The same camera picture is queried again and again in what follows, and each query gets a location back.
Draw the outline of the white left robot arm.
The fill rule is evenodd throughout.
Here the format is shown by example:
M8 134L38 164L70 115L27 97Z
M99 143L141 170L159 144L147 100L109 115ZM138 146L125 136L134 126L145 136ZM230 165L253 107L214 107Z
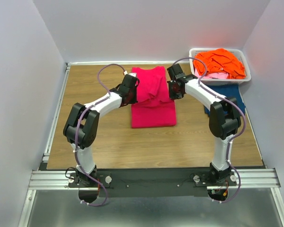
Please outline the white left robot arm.
M73 168L75 173L66 175L69 183L81 183L86 187L95 183L103 187L110 185L110 175L103 178L104 182L100 182L97 176L92 143L101 117L120 107L137 103L137 87L136 82L133 85L119 84L93 102L73 105L63 129L63 135L71 144L76 161L76 167Z

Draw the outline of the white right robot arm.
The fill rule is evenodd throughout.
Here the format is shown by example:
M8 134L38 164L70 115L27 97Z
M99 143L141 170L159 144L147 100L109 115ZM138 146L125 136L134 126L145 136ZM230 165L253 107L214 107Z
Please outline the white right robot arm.
M240 109L236 99L228 99L213 91L193 75L170 76L168 81L169 97L182 99L188 94L210 110L209 129L214 136L214 157L210 163L209 182L220 185L231 174L231 149L234 136L241 126Z

